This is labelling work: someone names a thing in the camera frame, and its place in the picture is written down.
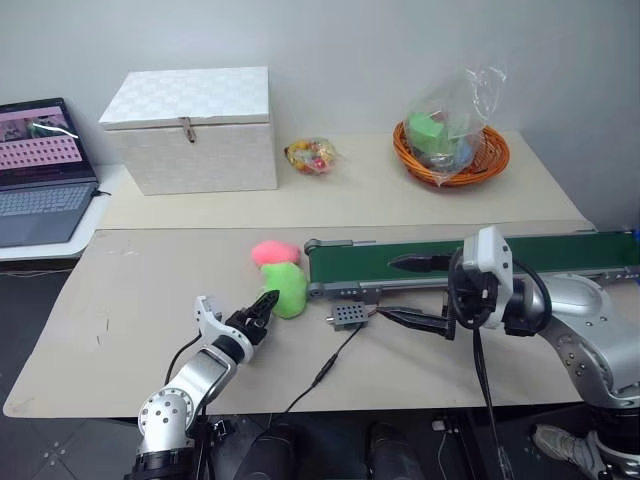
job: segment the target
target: white storage box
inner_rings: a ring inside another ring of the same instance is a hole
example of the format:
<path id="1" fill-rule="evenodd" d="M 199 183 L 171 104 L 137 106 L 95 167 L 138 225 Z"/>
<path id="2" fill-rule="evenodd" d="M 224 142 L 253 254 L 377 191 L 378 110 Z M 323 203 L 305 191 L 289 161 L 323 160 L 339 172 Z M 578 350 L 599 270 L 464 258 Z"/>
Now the white storage box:
<path id="1" fill-rule="evenodd" d="M 267 67 L 129 73 L 100 124 L 145 195 L 277 188 Z"/>

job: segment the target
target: green plush toy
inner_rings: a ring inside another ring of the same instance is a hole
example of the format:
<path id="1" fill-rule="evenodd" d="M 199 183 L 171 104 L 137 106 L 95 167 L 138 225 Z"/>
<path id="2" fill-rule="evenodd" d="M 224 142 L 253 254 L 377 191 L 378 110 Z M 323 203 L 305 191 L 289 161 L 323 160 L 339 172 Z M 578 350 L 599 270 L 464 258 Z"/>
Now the green plush toy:
<path id="1" fill-rule="evenodd" d="M 295 263 L 282 262 L 263 265 L 265 292 L 280 290 L 280 298 L 273 313 L 281 318 L 300 315 L 307 305 L 307 277 Z"/>

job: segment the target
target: dark floor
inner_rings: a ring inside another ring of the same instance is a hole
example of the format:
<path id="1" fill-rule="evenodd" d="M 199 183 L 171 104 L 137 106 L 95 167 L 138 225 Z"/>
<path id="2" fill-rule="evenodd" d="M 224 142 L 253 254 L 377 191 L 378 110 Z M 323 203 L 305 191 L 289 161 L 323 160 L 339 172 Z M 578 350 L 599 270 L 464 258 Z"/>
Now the dark floor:
<path id="1" fill-rule="evenodd" d="M 0 402 L 4 404 L 22 365 L 32 351 L 51 307 L 67 278 L 66 273 L 30 278 L 0 274 Z M 427 479 L 471 478 L 465 473 L 460 442 L 447 435 L 442 444 L 441 473 L 437 452 L 443 434 L 433 432 L 434 410 L 385 412 L 301 413 L 284 417 L 298 426 L 302 440 L 300 479 L 364 478 L 366 427 L 374 420 L 396 425 L 415 447 Z M 540 456 L 529 440 L 537 421 L 554 422 L 581 433 L 586 427 L 583 407 L 522 418 L 522 409 L 499 411 L 500 430 L 516 478 L 580 479 L 570 465 Z M 481 461 L 498 478 L 494 452 L 482 409 L 469 415 L 478 423 Z M 253 439 L 269 423 L 269 415 L 229 417 L 236 433 L 216 451 L 220 480 L 231 479 Z M 140 434 L 133 424 L 96 419 L 13 419 L 0 415 L 0 478 L 12 480 L 107 480 L 122 478 L 131 468 Z"/>

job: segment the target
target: white desk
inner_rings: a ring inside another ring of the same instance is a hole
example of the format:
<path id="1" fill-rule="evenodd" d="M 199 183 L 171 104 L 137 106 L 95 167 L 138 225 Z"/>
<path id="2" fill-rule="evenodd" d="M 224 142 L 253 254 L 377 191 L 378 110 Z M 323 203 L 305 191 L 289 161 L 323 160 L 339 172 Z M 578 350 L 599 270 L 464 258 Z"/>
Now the white desk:
<path id="1" fill-rule="evenodd" d="M 58 298 L 5 414 L 137 415 L 176 349 L 195 335 L 196 295 L 216 295 L 227 313 L 255 300 L 262 279 L 249 252 L 261 240 L 300 246 L 312 237 L 437 240 L 462 238 L 490 223 L 505 235 L 591 229 L 520 135 L 505 137 L 512 158 L 507 170 L 456 191 L 416 183 L 395 159 L 389 135 L 332 138 L 345 159 L 324 178 L 301 176 L 282 160 L 277 191 L 144 197 L 123 174 L 102 230 Z M 612 293 L 623 312 L 637 314 L 635 284 Z M 437 312 L 441 298 L 431 292 L 387 302 Z M 274 321 L 255 361 L 209 411 L 282 410 L 344 339 L 323 321 L 328 312 L 329 303 L 312 303 L 297 319 Z M 578 400 L 544 340 L 501 331 L 486 337 L 497 405 Z M 450 343 L 375 317 L 298 408 L 482 404 L 467 332 Z"/>
<path id="2" fill-rule="evenodd" d="M 94 167 L 94 170 L 100 180 L 100 190 L 110 193 L 121 183 L 124 173 L 122 167 L 118 165 L 97 165 Z M 102 195 L 91 200 L 87 211 L 82 216 L 80 223 L 78 223 L 68 242 L 0 248 L 0 262 L 79 256 L 82 250 L 89 244 L 93 233 L 102 220 L 102 215 L 109 204 L 110 198 L 108 195 Z"/>

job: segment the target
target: green conveyor belt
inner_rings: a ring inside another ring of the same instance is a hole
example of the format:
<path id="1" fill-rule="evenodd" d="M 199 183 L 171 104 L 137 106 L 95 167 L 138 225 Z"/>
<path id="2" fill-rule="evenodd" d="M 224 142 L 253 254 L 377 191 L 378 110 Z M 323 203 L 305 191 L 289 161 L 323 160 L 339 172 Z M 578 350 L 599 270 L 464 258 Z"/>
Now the green conveyor belt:
<path id="1" fill-rule="evenodd" d="M 538 272 L 614 270 L 640 265 L 640 244 L 625 233 L 507 238 L 514 257 Z M 443 272 L 415 273 L 389 267 L 408 253 L 447 254 L 462 241 L 323 246 L 309 252 L 311 282 L 438 278 Z"/>

